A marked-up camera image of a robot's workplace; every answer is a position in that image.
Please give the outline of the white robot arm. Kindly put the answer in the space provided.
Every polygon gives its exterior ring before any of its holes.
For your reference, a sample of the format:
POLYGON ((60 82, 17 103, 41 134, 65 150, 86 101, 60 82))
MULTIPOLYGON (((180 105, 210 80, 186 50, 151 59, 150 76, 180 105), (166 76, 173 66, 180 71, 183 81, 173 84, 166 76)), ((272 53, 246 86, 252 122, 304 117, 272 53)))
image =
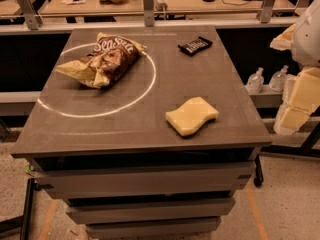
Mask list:
POLYGON ((271 41, 270 47, 290 50, 300 66, 298 75, 285 81, 274 124, 277 134, 291 135, 320 106, 320 0, 314 0, 295 24, 271 41))

